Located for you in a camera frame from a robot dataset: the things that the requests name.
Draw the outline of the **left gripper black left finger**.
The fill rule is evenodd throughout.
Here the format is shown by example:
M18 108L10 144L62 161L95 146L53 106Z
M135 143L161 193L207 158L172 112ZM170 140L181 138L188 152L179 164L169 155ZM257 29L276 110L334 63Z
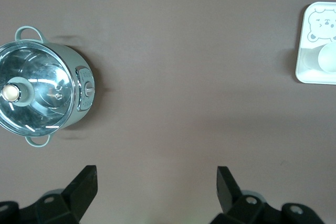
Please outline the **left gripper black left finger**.
M79 223L97 192L97 167L87 165L62 192L38 200L37 222Z

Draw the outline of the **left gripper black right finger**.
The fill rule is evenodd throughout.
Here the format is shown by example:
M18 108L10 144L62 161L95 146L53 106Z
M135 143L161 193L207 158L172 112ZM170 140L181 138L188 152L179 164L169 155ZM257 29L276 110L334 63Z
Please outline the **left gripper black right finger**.
M227 166L217 168L217 197L222 208L211 223L262 223L265 204L255 195L244 194Z

